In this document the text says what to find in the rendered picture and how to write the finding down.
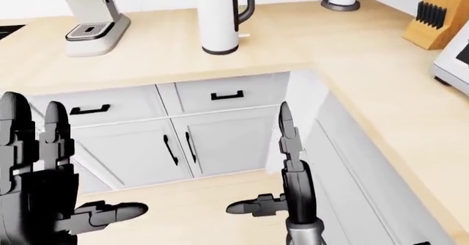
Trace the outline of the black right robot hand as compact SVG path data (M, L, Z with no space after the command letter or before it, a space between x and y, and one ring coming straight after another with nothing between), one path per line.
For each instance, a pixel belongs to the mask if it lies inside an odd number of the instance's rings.
M253 200L234 202L226 208L231 214L251 214L254 217L275 216L277 211L287 211L287 224L313 224L317 217L317 199L309 165L300 159L303 147L300 132L294 126L288 103L283 102L278 113L281 137L279 150L285 155L281 170L284 193L278 198L260 194Z

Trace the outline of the white side cabinet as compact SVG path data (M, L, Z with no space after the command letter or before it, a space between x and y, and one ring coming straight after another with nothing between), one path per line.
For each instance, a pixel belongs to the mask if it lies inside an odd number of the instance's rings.
M299 127L328 245L456 245L317 75L281 73L275 90Z

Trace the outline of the white electric kettle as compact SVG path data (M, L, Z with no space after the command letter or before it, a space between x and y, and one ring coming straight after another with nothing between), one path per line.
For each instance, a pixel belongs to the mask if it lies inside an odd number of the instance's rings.
M234 53L239 47L239 26L255 12L256 0L239 11L238 0L196 0L202 50L211 55Z

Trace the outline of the white cabinet door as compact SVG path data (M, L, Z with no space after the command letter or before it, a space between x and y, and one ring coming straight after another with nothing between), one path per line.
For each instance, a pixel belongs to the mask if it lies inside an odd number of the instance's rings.
M178 166L169 155L163 135L169 138ZM131 189L189 180L193 175L182 153L171 122L167 119L76 128L73 138Z
M277 106L171 119L195 177L264 169ZM191 135L197 163L185 140Z

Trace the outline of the wooden knife block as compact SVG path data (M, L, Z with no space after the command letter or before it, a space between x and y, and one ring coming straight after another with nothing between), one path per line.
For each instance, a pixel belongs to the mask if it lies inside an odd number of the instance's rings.
M469 0L422 0L402 37L425 50L440 50L468 20Z

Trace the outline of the beige coffee machine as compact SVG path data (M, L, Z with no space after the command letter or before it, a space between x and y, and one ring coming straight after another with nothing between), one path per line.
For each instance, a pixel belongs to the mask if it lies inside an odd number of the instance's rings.
M65 35L68 57L109 53L130 26L113 0L65 0L78 24Z

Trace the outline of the black sink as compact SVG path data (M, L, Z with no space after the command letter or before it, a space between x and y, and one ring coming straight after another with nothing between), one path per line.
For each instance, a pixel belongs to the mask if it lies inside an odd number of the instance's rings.
M25 24L0 26L0 40L23 28Z

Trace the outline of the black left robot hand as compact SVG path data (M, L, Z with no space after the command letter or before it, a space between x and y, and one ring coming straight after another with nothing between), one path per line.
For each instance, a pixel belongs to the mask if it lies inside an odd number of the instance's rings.
M51 101L44 132L26 97L0 100L0 245L78 245L77 235L144 215L147 205L103 200L76 206L79 175L70 163L75 141L65 107Z

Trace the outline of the white drawer front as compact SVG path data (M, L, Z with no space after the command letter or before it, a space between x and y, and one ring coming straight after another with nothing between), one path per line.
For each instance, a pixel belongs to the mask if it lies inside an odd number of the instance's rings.
M41 114L45 113L50 101L64 105L74 128L166 116L154 85L30 97L30 103Z
M174 84L175 96L168 99L168 110L172 114L194 114L238 108L269 106L285 98L289 73L274 73L255 76L186 81ZM233 95L244 91L244 97L214 100L210 94Z

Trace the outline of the white countertop appliance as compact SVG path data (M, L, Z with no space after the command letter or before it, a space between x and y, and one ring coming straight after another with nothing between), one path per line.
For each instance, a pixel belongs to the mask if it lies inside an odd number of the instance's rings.
M437 55L430 73L440 84L469 97L469 21Z

